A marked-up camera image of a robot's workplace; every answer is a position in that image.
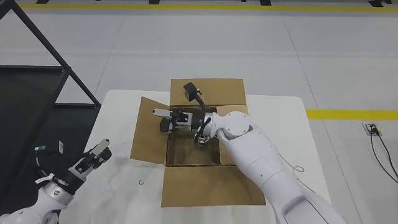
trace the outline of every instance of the floor tape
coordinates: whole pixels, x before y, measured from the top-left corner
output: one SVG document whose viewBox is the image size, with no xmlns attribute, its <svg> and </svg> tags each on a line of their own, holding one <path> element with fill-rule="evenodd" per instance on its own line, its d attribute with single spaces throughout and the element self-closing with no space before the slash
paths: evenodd
<svg viewBox="0 0 398 224">
<path fill-rule="evenodd" d="M 398 110 L 307 110 L 308 119 L 398 120 Z"/>
<path fill-rule="evenodd" d="M 202 4 L 19 4 L 26 9 L 86 10 L 241 10 L 241 11 L 318 11 L 318 12 L 398 12 L 398 7 L 331 7 L 331 6 L 254 6 Z"/>
</svg>

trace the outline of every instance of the wire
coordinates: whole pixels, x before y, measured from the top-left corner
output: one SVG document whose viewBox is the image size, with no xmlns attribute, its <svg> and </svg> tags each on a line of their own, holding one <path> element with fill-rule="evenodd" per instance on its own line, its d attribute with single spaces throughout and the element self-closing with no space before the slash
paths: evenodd
<svg viewBox="0 0 398 224">
<path fill-rule="evenodd" d="M 392 165 L 390 152 L 388 151 L 388 149 L 387 149 L 386 145 L 384 144 L 384 141 L 381 139 L 380 135 L 377 134 L 377 136 L 379 137 L 380 141 L 383 143 L 383 146 L 384 146 L 384 148 L 385 148 L 386 151 L 387 151 L 387 155 L 388 155 L 389 162 L 390 162 L 390 165 L 391 165 L 391 167 L 392 167 L 392 170 L 394 171 L 395 175 L 397 175 L 397 172 L 396 172 L 394 166 Z M 374 157 L 375 157 L 376 160 L 378 161 L 379 165 L 382 167 L 382 169 L 384 170 L 384 172 L 387 173 L 387 175 L 388 175 L 392 180 L 394 180 L 394 182 L 396 182 L 396 183 L 398 184 L 398 180 L 395 179 L 395 178 L 393 178 L 392 175 L 391 175 L 390 173 L 388 173 L 388 171 L 386 170 L 386 168 L 384 168 L 384 166 L 381 164 L 379 158 L 377 157 L 376 152 L 374 151 L 372 133 L 371 133 L 371 145 L 372 145 L 372 150 L 373 150 Z"/>
<path fill-rule="evenodd" d="M 384 149 L 387 151 L 388 161 L 389 161 L 389 163 L 390 163 L 390 165 L 391 165 L 392 170 L 394 171 L 394 174 L 395 174 L 396 177 L 398 178 L 398 174 L 397 174 L 396 168 L 394 167 L 394 165 L 393 165 L 393 163 L 392 163 L 392 160 L 391 160 L 390 152 L 388 151 L 388 149 L 387 149 L 386 145 L 384 144 L 384 141 L 383 141 L 383 139 L 380 137 L 380 135 L 378 134 L 377 136 L 379 137 L 381 143 L 383 144 Z"/>
<path fill-rule="evenodd" d="M 289 166 L 291 166 L 291 168 L 293 169 L 293 174 L 294 171 L 297 171 L 299 173 L 305 172 L 305 169 L 302 166 L 292 166 L 289 162 L 286 161 L 286 159 L 279 153 L 279 156 L 286 162 L 286 164 L 288 164 Z"/>
<path fill-rule="evenodd" d="M 287 160 L 279 153 L 279 156 L 286 162 L 287 165 L 291 166 L 292 168 L 292 173 L 294 176 L 296 176 L 296 179 L 304 186 L 306 187 L 309 191 L 315 193 L 315 191 L 313 191 L 307 184 L 305 184 L 303 181 L 300 180 L 300 178 L 298 177 L 298 175 L 296 175 L 295 171 L 302 173 L 305 172 L 304 167 L 302 166 L 293 166 L 292 164 L 290 164 L 289 162 L 287 162 Z"/>
<path fill-rule="evenodd" d="M 37 156 L 37 152 L 35 153 L 35 155 L 36 155 L 36 164 L 37 164 L 38 170 L 41 171 L 41 173 L 43 173 L 43 175 L 44 175 L 45 177 L 47 177 L 47 176 L 48 176 L 47 173 L 45 173 L 45 171 L 44 171 L 44 170 L 42 169 L 42 167 L 40 166 L 39 157 Z"/>
</svg>

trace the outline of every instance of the gray floor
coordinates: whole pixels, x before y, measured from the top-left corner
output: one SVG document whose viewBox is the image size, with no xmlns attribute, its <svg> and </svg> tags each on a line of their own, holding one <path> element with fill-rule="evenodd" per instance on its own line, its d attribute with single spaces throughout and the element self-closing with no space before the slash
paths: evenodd
<svg viewBox="0 0 398 224">
<path fill-rule="evenodd" d="M 233 77 L 249 94 L 299 96 L 308 109 L 398 109 L 398 14 L 26 12 L 100 101 L 116 88 L 168 91 L 171 78 Z M 14 14 L 0 21 L 0 33 L 0 64 L 57 64 Z M 58 101 L 90 102 L 70 81 Z M 398 123 L 377 123 L 398 164 Z M 310 125 L 332 202 L 348 222 L 397 223 L 398 187 L 378 166 L 361 121 Z"/>
</svg>

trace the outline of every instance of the wall socket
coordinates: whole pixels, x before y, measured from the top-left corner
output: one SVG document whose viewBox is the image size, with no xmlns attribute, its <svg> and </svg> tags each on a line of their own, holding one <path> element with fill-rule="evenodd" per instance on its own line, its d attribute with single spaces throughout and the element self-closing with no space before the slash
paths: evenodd
<svg viewBox="0 0 398 224">
<path fill-rule="evenodd" d="M 375 123 L 362 122 L 362 126 L 363 126 L 363 128 L 365 129 L 366 134 L 367 134 L 368 136 L 377 137 L 377 134 L 376 134 L 376 133 L 371 133 L 371 125 L 372 125 L 372 124 L 374 124 L 374 125 L 376 126 L 377 130 L 379 130 L 379 135 L 380 135 L 380 137 L 383 136 L 378 125 L 376 125 Z"/>
</svg>

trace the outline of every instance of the cardboard box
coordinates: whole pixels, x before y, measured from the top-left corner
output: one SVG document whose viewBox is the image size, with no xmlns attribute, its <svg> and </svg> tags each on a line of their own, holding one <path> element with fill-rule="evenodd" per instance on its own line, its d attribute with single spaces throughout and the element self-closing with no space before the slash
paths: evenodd
<svg viewBox="0 0 398 224">
<path fill-rule="evenodd" d="M 154 108 L 198 111 L 198 103 L 188 102 L 184 95 L 188 82 L 203 93 L 206 111 L 220 116 L 248 113 L 243 80 L 172 80 L 170 106 L 141 98 L 130 158 L 165 165 L 162 207 L 265 205 L 260 189 L 239 171 L 217 139 L 199 146 L 191 133 L 160 132 L 161 118 L 153 115 Z"/>
</svg>

